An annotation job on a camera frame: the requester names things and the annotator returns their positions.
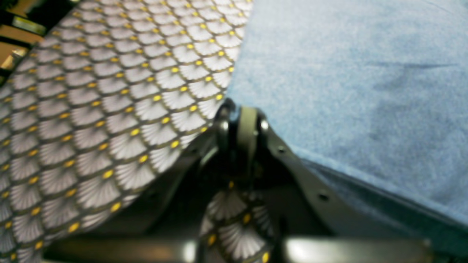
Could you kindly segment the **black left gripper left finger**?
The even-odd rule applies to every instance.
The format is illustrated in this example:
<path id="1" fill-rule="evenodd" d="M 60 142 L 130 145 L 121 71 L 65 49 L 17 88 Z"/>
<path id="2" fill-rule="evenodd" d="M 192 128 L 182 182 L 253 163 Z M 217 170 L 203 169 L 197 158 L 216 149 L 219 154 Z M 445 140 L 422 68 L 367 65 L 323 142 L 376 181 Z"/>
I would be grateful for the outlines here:
<path id="1" fill-rule="evenodd" d="M 90 232 L 50 245 L 50 263 L 197 263 L 197 228 L 219 189 L 219 170 L 237 106 L 222 103 L 214 124 L 127 208 Z"/>

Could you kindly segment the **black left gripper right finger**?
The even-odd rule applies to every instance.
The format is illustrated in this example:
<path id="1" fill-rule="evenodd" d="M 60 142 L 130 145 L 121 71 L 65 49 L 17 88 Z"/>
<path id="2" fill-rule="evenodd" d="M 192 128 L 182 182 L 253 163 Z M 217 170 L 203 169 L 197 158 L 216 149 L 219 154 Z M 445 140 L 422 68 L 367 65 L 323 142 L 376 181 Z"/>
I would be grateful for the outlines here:
<path id="1" fill-rule="evenodd" d="M 236 180 L 276 211 L 281 263 L 432 263 L 424 239 L 404 237 L 351 208 L 309 170 L 257 108 L 236 110 Z"/>

